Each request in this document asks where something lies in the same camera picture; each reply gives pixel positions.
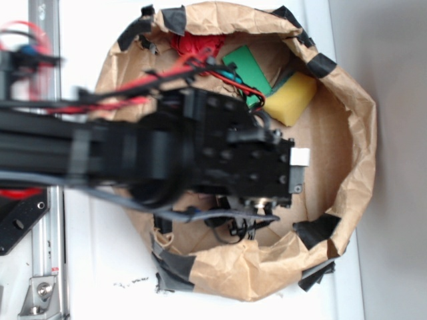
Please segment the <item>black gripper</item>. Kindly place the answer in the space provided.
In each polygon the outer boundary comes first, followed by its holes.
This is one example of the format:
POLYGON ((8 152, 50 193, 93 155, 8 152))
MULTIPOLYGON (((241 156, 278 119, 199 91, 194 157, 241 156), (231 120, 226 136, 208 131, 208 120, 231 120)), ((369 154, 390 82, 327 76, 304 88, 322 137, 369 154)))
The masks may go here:
POLYGON ((310 149, 260 124, 239 99, 202 89, 187 98, 195 119, 192 189, 289 207, 302 192, 310 149))

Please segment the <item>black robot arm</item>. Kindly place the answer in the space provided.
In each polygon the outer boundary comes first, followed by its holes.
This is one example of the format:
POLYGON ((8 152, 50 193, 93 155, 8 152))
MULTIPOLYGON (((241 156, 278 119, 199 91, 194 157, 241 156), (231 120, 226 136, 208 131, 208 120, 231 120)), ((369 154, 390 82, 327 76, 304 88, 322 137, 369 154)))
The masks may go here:
POLYGON ((300 193, 308 149, 260 125, 243 101, 196 88, 165 91, 135 123, 1 111, 1 184, 126 187, 149 209, 184 192, 266 199, 300 193))

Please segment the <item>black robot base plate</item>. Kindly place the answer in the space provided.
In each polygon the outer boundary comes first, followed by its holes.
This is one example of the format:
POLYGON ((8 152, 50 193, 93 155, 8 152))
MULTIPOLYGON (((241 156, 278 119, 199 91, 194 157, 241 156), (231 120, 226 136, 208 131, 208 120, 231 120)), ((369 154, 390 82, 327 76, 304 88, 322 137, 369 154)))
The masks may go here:
POLYGON ((1 196, 1 256, 8 255, 48 210, 47 190, 25 199, 1 196))

